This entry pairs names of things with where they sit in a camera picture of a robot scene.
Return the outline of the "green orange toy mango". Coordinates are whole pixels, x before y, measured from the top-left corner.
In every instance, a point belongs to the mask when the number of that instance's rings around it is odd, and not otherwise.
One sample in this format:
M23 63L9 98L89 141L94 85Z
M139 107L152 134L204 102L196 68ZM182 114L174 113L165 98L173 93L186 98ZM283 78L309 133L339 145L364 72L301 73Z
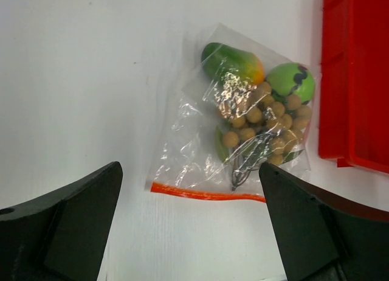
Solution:
M203 48L201 66L210 79L222 82L230 74L254 85L265 78L264 66L255 54L222 43L208 43Z

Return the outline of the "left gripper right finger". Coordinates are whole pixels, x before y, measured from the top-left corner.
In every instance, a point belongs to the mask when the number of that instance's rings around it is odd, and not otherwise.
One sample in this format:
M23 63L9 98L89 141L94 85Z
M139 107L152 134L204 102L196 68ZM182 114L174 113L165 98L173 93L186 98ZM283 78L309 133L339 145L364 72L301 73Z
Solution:
M388 212L259 169L288 280L388 280Z

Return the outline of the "brown toy longan bunch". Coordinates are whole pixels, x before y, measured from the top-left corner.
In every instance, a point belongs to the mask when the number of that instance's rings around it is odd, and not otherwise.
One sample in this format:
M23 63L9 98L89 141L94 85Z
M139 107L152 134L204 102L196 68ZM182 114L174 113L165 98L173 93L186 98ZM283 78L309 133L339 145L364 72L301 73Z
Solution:
M285 97L276 94L268 82L262 82L217 105L224 126L215 131L215 148L222 165L231 166L232 191L262 163L283 165L303 151L311 103L295 91Z

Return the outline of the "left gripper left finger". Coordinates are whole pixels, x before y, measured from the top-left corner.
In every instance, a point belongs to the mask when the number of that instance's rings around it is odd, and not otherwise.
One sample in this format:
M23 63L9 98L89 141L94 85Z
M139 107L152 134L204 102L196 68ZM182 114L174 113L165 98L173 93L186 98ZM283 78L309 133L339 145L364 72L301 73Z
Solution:
M112 162L1 209L1 280L97 280L122 179Z

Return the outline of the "clear orange zip top bag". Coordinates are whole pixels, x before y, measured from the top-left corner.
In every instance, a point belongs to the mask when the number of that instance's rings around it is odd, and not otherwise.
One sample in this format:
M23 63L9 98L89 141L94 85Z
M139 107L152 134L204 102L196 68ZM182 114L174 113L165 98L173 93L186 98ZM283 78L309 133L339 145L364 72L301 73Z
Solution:
M258 176L260 168L252 172L241 187L232 191L231 166L222 165L215 148L215 131L224 126L217 110L218 103L230 99L235 93L245 94L256 85L232 74L224 82L210 79L202 69L201 53L212 42L255 54L264 66L263 82L266 75L280 64L302 64L315 79L316 93L320 74L318 67L292 61L223 24L206 31L194 43L184 42L182 70L166 107L164 126L146 187L153 193L183 198L213 201L252 199L262 202L265 197ZM310 101L311 108L314 101L315 94ZM302 179L308 177L311 169L305 150L309 126L305 131L302 153L290 162L275 165Z

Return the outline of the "green toy watermelon ball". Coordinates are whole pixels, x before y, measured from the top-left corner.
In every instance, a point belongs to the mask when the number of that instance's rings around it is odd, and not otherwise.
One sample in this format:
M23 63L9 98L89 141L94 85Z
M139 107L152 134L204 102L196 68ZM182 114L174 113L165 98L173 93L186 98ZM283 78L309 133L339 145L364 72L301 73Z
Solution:
M266 82L272 88L272 97L285 102L286 97L295 94L302 104L307 105L315 94L315 79L308 68L299 63L283 63L266 75Z

